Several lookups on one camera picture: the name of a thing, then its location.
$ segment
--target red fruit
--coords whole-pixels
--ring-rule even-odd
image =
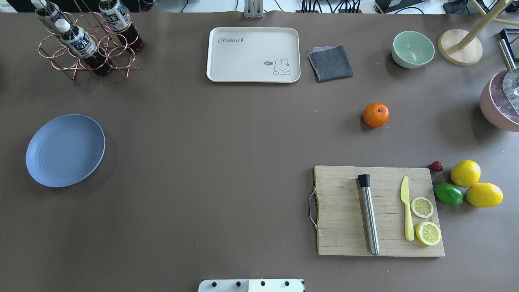
[[[443,163],[441,161],[435,161],[431,165],[429,165],[429,169],[432,171],[442,171]]]

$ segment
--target metal scoop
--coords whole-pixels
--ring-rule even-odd
[[[499,40],[497,46],[508,69],[508,73],[503,79],[503,91],[517,114],[519,114],[519,69],[515,66],[515,62],[512,59],[505,40]]]

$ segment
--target pink bowl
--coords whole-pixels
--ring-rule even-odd
[[[487,83],[481,93],[480,107],[485,118],[494,126],[519,132],[519,114],[503,92],[502,83],[506,73],[506,70],[497,73]]]

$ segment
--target soda bottle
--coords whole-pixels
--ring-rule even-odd
[[[70,23],[56,4],[45,0],[31,0],[31,3],[36,7],[36,14],[40,21],[53,33],[60,33],[56,28],[56,21],[58,19],[64,19]]]
[[[126,12],[119,0],[101,0],[99,2],[99,11],[104,15],[106,22],[108,22],[114,32],[118,33],[117,37],[122,43],[125,43],[125,38],[128,46],[133,51],[138,51],[144,47],[139,33],[131,22],[130,15],[128,15],[128,12]]]
[[[58,19],[56,28],[61,32],[61,42],[67,45],[76,56],[82,58],[96,75],[103,76],[110,73],[112,61],[99,53],[97,44],[81,27],[70,24],[64,19]]]

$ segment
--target wooden cutting board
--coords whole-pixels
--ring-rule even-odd
[[[409,177],[409,201],[423,196],[434,207],[428,219],[413,213],[413,228],[420,222],[431,221],[440,227],[430,170],[428,168],[390,168],[355,166],[316,166],[317,253],[320,255],[372,256],[366,241],[366,229],[357,176],[369,174],[375,209],[380,256],[444,257],[443,240],[426,246],[415,237],[404,235],[404,204],[400,200],[400,185]]]

